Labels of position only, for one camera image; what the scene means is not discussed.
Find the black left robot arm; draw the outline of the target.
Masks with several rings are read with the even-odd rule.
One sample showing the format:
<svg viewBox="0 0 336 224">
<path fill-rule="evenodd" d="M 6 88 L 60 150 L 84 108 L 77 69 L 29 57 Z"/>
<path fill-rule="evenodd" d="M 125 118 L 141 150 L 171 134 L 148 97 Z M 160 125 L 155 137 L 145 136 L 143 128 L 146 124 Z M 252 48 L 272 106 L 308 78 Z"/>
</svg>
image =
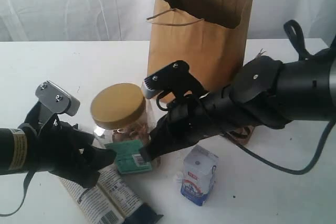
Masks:
<svg viewBox="0 0 336 224">
<path fill-rule="evenodd" d="M 1 174 L 50 172 L 83 188 L 113 164 L 113 150 L 93 145 L 94 135 L 59 119 L 40 102 L 16 129 L 1 129 Z"/>
</svg>

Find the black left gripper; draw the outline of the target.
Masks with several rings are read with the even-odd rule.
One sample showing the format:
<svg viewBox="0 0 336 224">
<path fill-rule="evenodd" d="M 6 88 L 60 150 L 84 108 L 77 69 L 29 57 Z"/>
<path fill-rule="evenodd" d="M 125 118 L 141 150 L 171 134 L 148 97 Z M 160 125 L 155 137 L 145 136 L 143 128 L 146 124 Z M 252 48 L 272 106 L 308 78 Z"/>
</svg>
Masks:
<svg viewBox="0 0 336 224">
<path fill-rule="evenodd" d="M 60 121 L 57 114 L 40 123 L 40 105 L 37 102 L 18 127 L 18 172 L 50 172 L 83 188 L 94 187 L 99 171 L 113 164 L 116 152 L 92 146 L 92 134 Z"/>
</svg>

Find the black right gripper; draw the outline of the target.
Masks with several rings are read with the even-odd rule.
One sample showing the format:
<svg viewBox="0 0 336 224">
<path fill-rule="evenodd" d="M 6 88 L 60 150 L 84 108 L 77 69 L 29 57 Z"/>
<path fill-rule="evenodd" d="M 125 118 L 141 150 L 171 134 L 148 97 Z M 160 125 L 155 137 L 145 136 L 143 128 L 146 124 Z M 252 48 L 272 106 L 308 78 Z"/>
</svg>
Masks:
<svg viewBox="0 0 336 224">
<path fill-rule="evenodd" d="M 164 154 L 194 146 L 200 140 L 227 136 L 236 130 L 236 105 L 230 99 L 230 87 L 211 92 L 203 98 L 193 94 L 171 108 L 150 132 L 151 141 L 139 149 L 146 162 Z"/>
</svg>

